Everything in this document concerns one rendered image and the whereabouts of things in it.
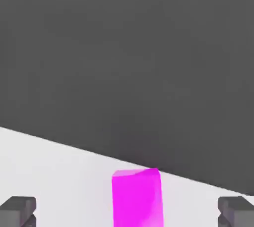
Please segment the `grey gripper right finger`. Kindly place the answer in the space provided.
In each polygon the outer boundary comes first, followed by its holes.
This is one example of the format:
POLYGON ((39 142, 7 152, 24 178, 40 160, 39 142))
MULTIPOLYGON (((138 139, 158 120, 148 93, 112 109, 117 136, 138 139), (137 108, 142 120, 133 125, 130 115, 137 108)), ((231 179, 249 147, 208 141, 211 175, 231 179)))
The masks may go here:
POLYGON ((218 227, 254 227, 254 205, 242 196, 219 197, 218 227))

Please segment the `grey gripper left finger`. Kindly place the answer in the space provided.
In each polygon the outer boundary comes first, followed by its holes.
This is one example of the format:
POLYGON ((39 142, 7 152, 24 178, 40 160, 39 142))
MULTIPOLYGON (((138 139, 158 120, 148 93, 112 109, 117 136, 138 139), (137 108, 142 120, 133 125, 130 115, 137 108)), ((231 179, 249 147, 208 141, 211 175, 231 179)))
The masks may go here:
POLYGON ((36 227, 36 198, 11 196, 0 205, 0 227, 36 227))

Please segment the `small magenta cube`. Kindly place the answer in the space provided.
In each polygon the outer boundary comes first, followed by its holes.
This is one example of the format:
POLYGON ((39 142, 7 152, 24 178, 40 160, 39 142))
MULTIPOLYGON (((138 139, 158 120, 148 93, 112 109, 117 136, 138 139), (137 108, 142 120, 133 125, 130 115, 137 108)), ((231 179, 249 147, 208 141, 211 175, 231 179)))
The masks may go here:
POLYGON ((114 227, 164 227, 158 169, 115 171, 112 196, 114 227))

